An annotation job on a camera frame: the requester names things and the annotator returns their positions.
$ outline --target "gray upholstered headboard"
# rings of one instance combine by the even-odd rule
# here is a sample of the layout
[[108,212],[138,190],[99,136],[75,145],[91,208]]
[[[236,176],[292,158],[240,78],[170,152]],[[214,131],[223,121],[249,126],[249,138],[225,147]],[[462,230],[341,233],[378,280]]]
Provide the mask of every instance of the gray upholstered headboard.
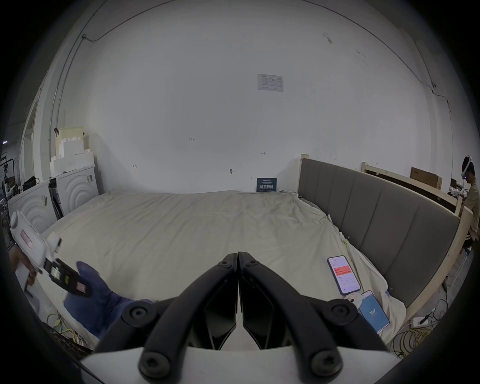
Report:
[[320,161],[302,160],[298,192],[330,214],[406,307],[437,272],[459,228],[457,216],[418,193]]

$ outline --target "power strip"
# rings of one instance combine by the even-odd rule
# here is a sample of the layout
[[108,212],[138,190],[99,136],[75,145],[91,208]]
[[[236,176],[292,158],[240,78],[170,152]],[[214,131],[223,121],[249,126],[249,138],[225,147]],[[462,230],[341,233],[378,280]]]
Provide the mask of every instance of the power strip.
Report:
[[425,316],[422,317],[414,317],[412,320],[412,328],[421,328],[421,327],[427,327],[430,325],[432,319],[429,317],[427,320],[425,320],[422,324],[420,322],[423,320]]

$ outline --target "blue sign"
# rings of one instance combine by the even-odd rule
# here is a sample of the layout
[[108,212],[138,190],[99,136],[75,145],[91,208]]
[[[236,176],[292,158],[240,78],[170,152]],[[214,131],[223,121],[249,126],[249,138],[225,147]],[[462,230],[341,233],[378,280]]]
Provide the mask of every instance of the blue sign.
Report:
[[276,179],[257,179],[257,192],[276,192]]

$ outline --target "white bedsheet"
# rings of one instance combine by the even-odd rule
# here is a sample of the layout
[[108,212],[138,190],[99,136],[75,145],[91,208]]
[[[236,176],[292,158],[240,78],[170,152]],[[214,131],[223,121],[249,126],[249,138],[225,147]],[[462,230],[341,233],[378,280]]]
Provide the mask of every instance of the white bedsheet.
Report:
[[[108,286],[131,299],[179,295],[228,253],[249,252],[300,294],[341,298],[326,262],[345,255],[362,291],[371,290],[390,325],[387,342],[405,319],[403,303],[386,295],[387,283],[325,214],[292,192],[199,194],[111,192],[56,222],[59,257],[75,268],[84,261]],[[39,276],[45,293],[68,323],[94,347],[96,338],[63,307],[66,292]]]

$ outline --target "wooden bed frame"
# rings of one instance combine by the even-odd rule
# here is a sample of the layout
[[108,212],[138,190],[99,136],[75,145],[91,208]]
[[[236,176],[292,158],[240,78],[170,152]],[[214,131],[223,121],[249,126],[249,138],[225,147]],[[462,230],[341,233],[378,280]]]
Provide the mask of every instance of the wooden bed frame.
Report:
[[[300,156],[300,169],[302,165],[303,159],[308,159],[310,158],[309,155],[301,155]],[[430,200],[434,204],[438,204],[441,208],[443,208],[446,212],[448,212],[451,215],[455,215],[456,217],[459,216],[460,213],[460,208],[462,204],[462,200],[460,199],[455,199],[452,196],[449,196],[427,184],[421,183],[417,180],[413,180],[410,178],[406,178],[405,176],[397,175],[393,172],[388,172],[383,169],[375,168],[375,167],[370,167],[367,163],[362,163],[362,168],[361,171],[355,170],[355,172],[363,172],[369,175],[370,177],[378,177],[378,175],[384,175],[388,176],[389,178],[383,178],[388,183],[391,183],[398,188],[404,188],[409,190],[411,193],[417,194],[423,199]],[[390,179],[395,179],[402,181],[404,183],[410,184],[412,186],[416,186],[418,188],[422,188],[425,191],[434,194],[440,199],[443,199],[444,201],[447,201],[449,204],[454,205],[455,209],[452,211],[451,209],[448,209],[445,207],[443,204],[439,204],[438,201],[435,199],[432,199],[422,193],[417,192],[416,190],[413,190],[412,188],[408,188],[403,185],[403,183],[398,183]],[[433,296],[433,294],[437,291],[439,286],[443,283],[445,277],[448,275],[450,270],[452,269],[453,265],[455,264],[455,261],[457,260],[457,257],[462,253],[462,246],[463,242],[465,241],[465,238],[468,233],[468,229],[470,228],[470,224],[473,218],[473,213],[470,211],[468,208],[464,208],[462,212],[462,216],[459,217],[459,224],[458,228],[456,230],[455,236],[452,240],[452,243],[448,249],[448,252],[446,253],[443,261],[441,262],[440,266],[438,267],[437,271],[433,275],[433,277],[430,279],[430,281],[427,283],[425,288],[418,294],[418,296],[413,300],[413,302],[407,307],[407,313],[405,317],[405,322],[408,322],[414,315],[415,313],[423,307],[427,301]]]
[[368,163],[361,164],[361,172],[368,173],[369,175],[378,176],[384,180],[391,181],[395,184],[401,185],[402,187],[415,191],[435,201],[441,206],[444,206],[449,211],[452,211],[455,215],[460,215],[460,209],[463,202],[460,196],[458,198],[455,198],[428,184],[422,183],[421,181],[412,179],[410,177],[402,176],[384,169],[371,167],[368,165]]

